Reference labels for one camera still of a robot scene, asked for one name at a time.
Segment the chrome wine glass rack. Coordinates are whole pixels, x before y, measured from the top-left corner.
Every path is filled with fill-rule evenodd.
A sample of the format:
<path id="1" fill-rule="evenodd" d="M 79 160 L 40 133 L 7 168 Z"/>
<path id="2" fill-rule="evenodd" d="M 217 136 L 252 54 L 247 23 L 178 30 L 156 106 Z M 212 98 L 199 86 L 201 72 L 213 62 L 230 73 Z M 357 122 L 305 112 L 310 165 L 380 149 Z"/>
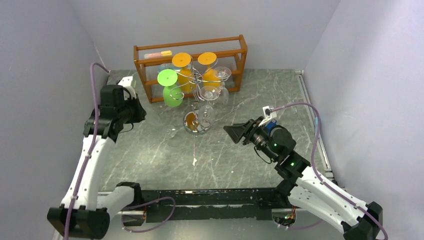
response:
<path id="1" fill-rule="evenodd" d="M 212 64 L 213 69 L 218 67 L 217 63 L 218 63 L 218 57 L 217 57 L 217 60 L 215 61 L 215 63 Z M 205 66 L 206 70 L 203 73 L 201 73 L 199 70 L 197 70 L 194 67 L 194 58 L 192 56 L 191 56 L 191 62 L 187 67 L 190 68 L 191 73 L 192 73 L 191 80 L 189 81 L 189 83 L 192 84 L 191 92 L 189 92 L 187 94 L 192 94 L 192 96 L 194 97 L 194 101 L 190 104 L 191 111 L 189 111 L 185 115 L 185 117 L 183 118 L 183 127 L 188 133 L 197 136 L 197 135 L 205 134 L 206 132 L 208 132 L 212 128 L 212 126 L 211 126 L 208 130 L 204 130 L 204 129 L 202 129 L 201 126 L 199 126 L 199 123 L 198 123 L 199 108 L 201 106 L 205 105 L 205 103 L 206 103 L 200 97 L 200 90 L 201 90 L 202 87 L 204 87 L 203 73 L 207 70 L 207 67 Z"/>

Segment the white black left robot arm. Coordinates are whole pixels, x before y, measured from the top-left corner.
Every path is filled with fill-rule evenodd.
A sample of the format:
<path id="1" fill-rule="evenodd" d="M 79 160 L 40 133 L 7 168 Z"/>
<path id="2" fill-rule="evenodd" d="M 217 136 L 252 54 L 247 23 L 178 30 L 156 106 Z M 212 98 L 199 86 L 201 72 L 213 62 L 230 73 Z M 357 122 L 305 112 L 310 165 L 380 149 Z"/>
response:
<path id="1" fill-rule="evenodd" d="M 84 124 L 82 151 L 72 182 L 60 205 L 47 213 L 47 220 L 65 240 L 101 240 L 119 211 L 126 207 L 137 210 L 144 200 L 136 182 L 123 181 L 110 194 L 98 194 L 106 161 L 124 125 L 145 120 L 138 94 L 130 84 L 105 85 L 100 102 L 94 106 Z"/>

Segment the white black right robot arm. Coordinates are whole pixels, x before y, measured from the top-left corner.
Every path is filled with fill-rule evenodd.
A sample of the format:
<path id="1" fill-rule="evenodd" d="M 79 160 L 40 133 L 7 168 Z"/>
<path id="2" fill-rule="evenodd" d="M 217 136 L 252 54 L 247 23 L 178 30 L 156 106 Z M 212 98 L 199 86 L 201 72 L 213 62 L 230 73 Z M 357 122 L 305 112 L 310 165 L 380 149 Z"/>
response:
<path id="1" fill-rule="evenodd" d="M 253 144 L 275 163 L 274 169 L 283 179 L 274 195 L 276 204 L 310 212 L 337 229 L 345 240 L 375 240 L 383 223 L 382 207 L 354 197 L 316 171 L 294 150 L 297 143 L 285 127 L 267 129 L 260 126 L 261 120 L 250 119 L 223 129 L 234 143 Z"/>

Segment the blue packaged item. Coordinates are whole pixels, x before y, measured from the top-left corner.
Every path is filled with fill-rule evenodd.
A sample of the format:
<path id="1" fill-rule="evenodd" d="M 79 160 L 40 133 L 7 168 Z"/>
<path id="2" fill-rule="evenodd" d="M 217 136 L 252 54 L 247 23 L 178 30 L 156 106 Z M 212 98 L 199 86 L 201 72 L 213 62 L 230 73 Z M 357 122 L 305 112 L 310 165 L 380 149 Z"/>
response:
<path id="1" fill-rule="evenodd" d="M 172 63 L 163 63 L 158 67 L 157 73 L 160 73 L 163 70 L 172 69 L 173 67 Z"/>

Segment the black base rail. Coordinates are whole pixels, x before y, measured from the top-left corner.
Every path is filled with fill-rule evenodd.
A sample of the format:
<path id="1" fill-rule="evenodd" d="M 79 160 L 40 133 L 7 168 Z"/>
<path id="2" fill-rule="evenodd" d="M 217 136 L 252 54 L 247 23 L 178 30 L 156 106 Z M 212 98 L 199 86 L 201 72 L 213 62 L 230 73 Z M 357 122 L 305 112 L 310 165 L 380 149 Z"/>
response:
<path id="1" fill-rule="evenodd" d="M 272 219 L 273 212 L 292 207 L 288 198 L 273 187 L 143 190 L 141 193 L 143 203 L 154 203 L 134 209 L 127 207 L 119 213 L 127 228 L 165 221 L 244 218 L 265 221 Z"/>

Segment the green plastic wine glass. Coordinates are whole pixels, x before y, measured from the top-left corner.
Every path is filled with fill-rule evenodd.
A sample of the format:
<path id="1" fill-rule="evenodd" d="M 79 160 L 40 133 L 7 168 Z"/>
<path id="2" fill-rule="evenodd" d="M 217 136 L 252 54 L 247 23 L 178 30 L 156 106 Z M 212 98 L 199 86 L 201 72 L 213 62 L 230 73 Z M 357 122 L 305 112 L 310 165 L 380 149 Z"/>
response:
<path id="1" fill-rule="evenodd" d="M 178 74 L 172 69 L 164 69 L 157 75 L 158 83 L 163 86 L 162 96 L 164 103 L 171 108 L 183 102 L 184 95 L 177 86 Z"/>

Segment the orange plastic cup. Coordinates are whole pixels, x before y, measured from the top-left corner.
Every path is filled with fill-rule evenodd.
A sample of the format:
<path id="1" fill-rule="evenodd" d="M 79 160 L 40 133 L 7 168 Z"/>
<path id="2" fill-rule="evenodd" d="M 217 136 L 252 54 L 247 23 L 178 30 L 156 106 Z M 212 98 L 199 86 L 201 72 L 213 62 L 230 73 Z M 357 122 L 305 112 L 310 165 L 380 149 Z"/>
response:
<path id="1" fill-rule="evenodd" d="M 173 56 L 172 64 L 180 68 L 177 73 L 177 82 L 180 89 L 184 93 L 190 93 L 192 91 L 192 84 L 190 83 L 192 72 L 188 65 L 191 63 L 192 57 L 186 52 L 180 52 Z"/>

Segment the light blue pen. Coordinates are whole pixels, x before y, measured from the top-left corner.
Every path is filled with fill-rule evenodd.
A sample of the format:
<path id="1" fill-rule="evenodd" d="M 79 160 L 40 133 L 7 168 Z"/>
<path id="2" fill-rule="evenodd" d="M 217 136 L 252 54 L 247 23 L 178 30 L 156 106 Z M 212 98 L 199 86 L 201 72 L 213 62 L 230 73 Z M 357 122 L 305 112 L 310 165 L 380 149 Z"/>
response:
<path id="1" fill-rule="evenodd" d="M 314 118 L 314 128 L 315 128 L 315 135 L 317 138 L 321 136 L 321 126 L 322 126 L 321 118 L 319 116 L 316 116 Z"/>

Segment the yellow plastic wine glass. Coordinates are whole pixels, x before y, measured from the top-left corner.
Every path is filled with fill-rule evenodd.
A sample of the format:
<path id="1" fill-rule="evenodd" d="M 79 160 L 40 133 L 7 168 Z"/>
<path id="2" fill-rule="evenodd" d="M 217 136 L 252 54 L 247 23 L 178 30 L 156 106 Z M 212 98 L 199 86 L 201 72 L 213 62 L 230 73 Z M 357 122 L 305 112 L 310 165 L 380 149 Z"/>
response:
<path id="1" fill-rule="evenodd" d="M 216 77 L 216 71 L 213 69 L 213 64 L 216 62 L 217 56 L 213 52 L 204 52 L 197 58 L 200 65 L 206 66 L 207 69 L 202 75 L 203 86 L 219 88 L 221 79 Z"/>

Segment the wooden shelf rack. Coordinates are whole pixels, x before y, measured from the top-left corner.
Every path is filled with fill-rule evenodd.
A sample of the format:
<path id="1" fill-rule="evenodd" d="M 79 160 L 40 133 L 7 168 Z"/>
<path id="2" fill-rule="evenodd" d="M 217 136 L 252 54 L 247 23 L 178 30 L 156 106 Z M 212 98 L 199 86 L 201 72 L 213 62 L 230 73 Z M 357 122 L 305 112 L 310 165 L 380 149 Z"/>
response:
<path id="1" fill-rule="evenodd" d="M 157 75 L 161 65 L 170 64 L 171 56 L 143 59 L 143 54 L 151 52 L 172 51 L 188 53 L 196 61 L 202 53 L 213 52 L 217 56 L 217 65 L 231 70 L 233 84 L 227 89 L 229 92 L 238 92 L 242 86 L 242 79 L 248 54 L 248 45 L 242 34 L 232 37 L 212 38 L 205 40 L 164 43 L 133 47 L 133 62 L 147 99 L 150 103 L 162 102 L 164 98 L 153 92 L 154 85 L 158 84 Z"/>

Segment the clear wine glass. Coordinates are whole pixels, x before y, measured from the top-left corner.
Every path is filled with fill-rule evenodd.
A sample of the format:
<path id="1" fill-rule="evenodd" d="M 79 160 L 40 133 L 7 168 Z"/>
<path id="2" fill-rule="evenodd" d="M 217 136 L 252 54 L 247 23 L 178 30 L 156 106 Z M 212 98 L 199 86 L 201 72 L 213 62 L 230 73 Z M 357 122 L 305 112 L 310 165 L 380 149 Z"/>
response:
<path id="1" fill-rule="evenodd" d="M 219 87 L 217 87 L 219 97 L 217 98 L 216 103 L 219 105 L 226 105 L 229 100 L 229 91 L 225 86 L 225 82 L 230 78 L 232 72 L 225 66 L 218 66 L 213 70 L 214 76 L 220 80 Z"/>

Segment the pink yellow marker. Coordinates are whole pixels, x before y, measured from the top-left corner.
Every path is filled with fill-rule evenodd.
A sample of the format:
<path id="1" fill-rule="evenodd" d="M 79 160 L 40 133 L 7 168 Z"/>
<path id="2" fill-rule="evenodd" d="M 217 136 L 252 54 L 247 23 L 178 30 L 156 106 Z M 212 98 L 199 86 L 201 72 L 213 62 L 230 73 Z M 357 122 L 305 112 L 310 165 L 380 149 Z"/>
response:
<path id="1" fill-rule="evenodd" d="M 173 55 L 173 52 L 171 50 L 165 50 L 160 52 L 146 53 L 143 55 L 143 57 L 144 59 L 153 59 L 153 58 L 169 57 L 172 55 Z"/>

